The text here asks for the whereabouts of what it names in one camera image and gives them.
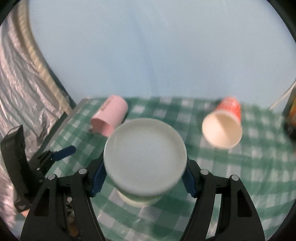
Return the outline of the green patterned paper cup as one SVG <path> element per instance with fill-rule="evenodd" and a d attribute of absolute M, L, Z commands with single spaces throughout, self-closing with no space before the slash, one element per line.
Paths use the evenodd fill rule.
<path fill-rule="evenodd" d="M 134 207 L 158 202 L 182 178 L 187 150 L 167 123 L 138 118 L 119 126 L 107 139 L 103 161 L 119 197 Z"/>

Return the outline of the orange white paper cup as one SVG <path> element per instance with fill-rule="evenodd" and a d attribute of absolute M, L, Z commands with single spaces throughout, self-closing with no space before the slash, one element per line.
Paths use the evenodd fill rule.
<path fill-rule="evenodd" d="M 232 149 L 241 140 L 241 105 L 237 98 L 228 96 L 202 122 L 206 141 L 218 149 Z"/>

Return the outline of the silver grey curtain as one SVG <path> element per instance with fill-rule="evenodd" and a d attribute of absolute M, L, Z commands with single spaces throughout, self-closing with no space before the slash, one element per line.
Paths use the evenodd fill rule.
<path fill-rule="evenodd" d="M 33 37 L 28 1 L 20 1 L 1 24 L 1 137 L 23 125 L 30 159 L 71 110 L 69 95 L 54 80 Z"/>

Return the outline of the green white checkered tablecloth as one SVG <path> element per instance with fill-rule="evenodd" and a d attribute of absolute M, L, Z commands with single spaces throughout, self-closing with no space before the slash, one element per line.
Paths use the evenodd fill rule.
<path fill-rule="evenodd" d="M 217 106 L 214 100 L 193 98 L 129 98 L 127 119 L 153 118 L 172 126 L 186 151 L 174 146 L 174 137 L 162 132 L 150 145 L 137 143 L 132 159 L 137 172 L 161 186 L 164 178 L 182 171 L 188 157 L 215 176 L 237 175 L 248 191 L 270 238 L 295 201 L 295 154 L 286 136 L 283 117 L 266 108 L 242 104 L 242 139 L 229 150 L 212 147 L 203 137 L 204 117 Z M 96 218 L 109 240 L 179 240 L 193 211 L 195 199 L 179 182 L 157 203 L 133 207 L 118 195 L 107 178 L 91 200 Z"/>

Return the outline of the pink plastic mug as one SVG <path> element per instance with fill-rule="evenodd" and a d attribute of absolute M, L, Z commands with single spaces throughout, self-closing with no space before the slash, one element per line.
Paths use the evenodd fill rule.
<path fill-rule="evenodd" d="M 109 137 L 122 123 L 128 111 L 127 102 L 120 96 L 111 95 L 90 120 L 91 131 Z"/>

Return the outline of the orange juice bottle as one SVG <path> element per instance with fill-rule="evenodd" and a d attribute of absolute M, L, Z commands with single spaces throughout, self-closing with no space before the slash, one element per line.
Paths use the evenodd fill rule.
<path fill-rule="evenodd" d="M 284 130 L 291 139 L 295 140 L 295 87 L 288 98 L 283 116 L 285 117 Z"/>

